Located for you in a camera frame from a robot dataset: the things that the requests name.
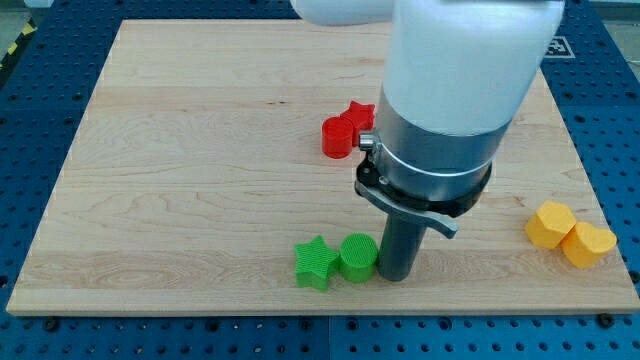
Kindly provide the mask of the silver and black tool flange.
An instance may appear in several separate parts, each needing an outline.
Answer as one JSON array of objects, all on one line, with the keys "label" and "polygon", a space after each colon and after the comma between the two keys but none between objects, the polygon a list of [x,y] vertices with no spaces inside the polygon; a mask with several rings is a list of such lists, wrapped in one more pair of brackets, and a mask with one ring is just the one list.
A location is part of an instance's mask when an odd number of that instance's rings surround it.
[{"label": "silver and black tool flange", "polygon": [[455,218],[475,205],[488,183],[510,123],[464,119],[460,129],[437,129],[405,117],[382,89],[374,128],[360,133],[366,157],[356,191],[387,214],[387,235],[433,228],[452,238],[459,230]]}]

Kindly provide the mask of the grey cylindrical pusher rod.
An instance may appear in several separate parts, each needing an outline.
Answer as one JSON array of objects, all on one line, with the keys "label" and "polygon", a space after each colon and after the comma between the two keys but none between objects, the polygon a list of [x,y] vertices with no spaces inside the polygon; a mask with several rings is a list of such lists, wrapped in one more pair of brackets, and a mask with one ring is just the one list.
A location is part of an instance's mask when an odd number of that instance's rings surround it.
[{"label": "grey cylindrical pusher rod", "polygon": [[387,216],[377,261],[384,279],[398,282],[408,277],[425,232],[425,226]]}]

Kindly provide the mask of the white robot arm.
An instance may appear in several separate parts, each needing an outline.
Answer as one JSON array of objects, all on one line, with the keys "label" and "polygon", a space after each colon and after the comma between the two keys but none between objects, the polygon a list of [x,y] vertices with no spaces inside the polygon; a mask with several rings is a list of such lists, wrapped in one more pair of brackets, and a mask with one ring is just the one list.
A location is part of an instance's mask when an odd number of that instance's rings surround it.
[{"label": "white robot arm", "polygon": [[355,190],[387,216],[377,266],[405,279],[424,233],[457,232],[563,17],[561,1],[294,0],[320,26],[391,26]]}]

